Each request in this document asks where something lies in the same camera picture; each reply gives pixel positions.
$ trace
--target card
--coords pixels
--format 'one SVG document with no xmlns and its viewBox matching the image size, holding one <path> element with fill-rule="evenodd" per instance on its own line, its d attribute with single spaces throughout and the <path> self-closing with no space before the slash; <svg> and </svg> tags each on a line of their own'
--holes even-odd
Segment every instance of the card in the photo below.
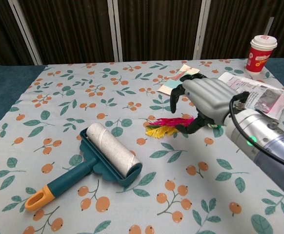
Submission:
<svg viewBox="0 0 284 234">
<path fill-rule="evenodd" d="M 172 89 L 176 88 L 179 84 L 182 84 L 180 78 L 184 75 L 193 75 L 199 72 L 199 69 L 183 65 L 175 76 L 170 77 L 157 91 L 170 95 Z"/>
</svg>

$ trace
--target red paper cup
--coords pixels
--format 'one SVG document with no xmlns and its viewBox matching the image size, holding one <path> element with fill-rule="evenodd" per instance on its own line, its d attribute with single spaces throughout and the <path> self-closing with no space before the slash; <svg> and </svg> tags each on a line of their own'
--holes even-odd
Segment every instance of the red paper cup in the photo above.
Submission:
<svg viewBox="0 0 284 234">
<path fill-rule="evenodd" d="M 249 74 L 256 75 L 261 72 L 265 63 L 268 61 L 272 51 L 277 47 L 277 40 L 274 37 L 259 35 L 255 36 L 250 42 L 246 71 Z"/>
</svg>

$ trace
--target black cable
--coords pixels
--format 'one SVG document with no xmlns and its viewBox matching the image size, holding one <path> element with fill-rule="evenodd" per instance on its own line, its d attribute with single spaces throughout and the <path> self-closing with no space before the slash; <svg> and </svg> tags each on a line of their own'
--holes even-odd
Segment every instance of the black cable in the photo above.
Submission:
<svg viewBox="0 0 284 234">
<path fill-rule="evenodd" d="M 257 148 L 258 150 L 260 150 L 261 152 L 263 152 L 265 155 L 267 155 L 268 157 L 272 158 L 273 160 L 277 161 L 278 163 L 284 165 L 284 159 L 282 158 L 279 158 L 277 157 L 275 154 L 269 152 L 268 150 L 266 150 L 264 147 L 262 147 L 261 145 L 257 144 L 252 138 L 250 138 L 246 132 L 240 127 L 238 121 L 236 120 L 235 118 L 235 114 L 233 112 L 233 103 L 237 100 L 241 100 L 242 98 L 245 99 L 245 95 L 248 96 L 248 94 L 239 94 L 239 95 L 235 95 L 233 96 L 233 98 L 231 99 L 230 101 L 230 104 L 229 104 L 229 109 L 230 109 L 230 114 L 231 114 L 231 118 L 232 118 L 232 121 L 236 127 L 236 129 L 241 133 L 241 135 L 247 140 L 249 141 L 253 146 L 255 146 L 255 148 Z"/>
</svg>

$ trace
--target adhesive roller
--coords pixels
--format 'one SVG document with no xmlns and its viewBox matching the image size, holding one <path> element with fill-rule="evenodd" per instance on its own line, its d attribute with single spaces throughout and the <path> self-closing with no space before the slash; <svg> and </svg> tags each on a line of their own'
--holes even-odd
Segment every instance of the adhesive roller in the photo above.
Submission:
<svg viewBox="0 0 284 234">
<path fill-rule="evenodd" d="M 100 123 L 80 133 L 84 162 L 45 185 L 25 203 L 35 211 L 60 196 L 80 179 L 94 171 L 103 179 L 128 187 L 140 174 L 142 163 Z"/>
</svg>

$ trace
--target tablecloth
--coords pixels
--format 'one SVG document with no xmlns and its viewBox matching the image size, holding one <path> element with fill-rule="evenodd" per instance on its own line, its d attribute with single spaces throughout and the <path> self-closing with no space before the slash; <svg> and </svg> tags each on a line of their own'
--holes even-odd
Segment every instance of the tablecloth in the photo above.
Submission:
<svg viewBox="0 0 284 234">
<path fill-rule="evenodd" d="M 169 96 L 156 92 L 184 63 L 210 78 L 229 71 L 282 87 L 265 68 L 248 75 L 245 59 L 49 65 L 0 121 L 0 234 L 284 233 L 284 192 L 224 127 L 145 134 L 155 118 L 196 116 L 187 98 L 172 114 Z M 93 122 L 136 154 L 140 176 L 122 188 L 90 174 L 41 210 L 24 210 L 82 162 L 79 132 Z"/>
</svg>

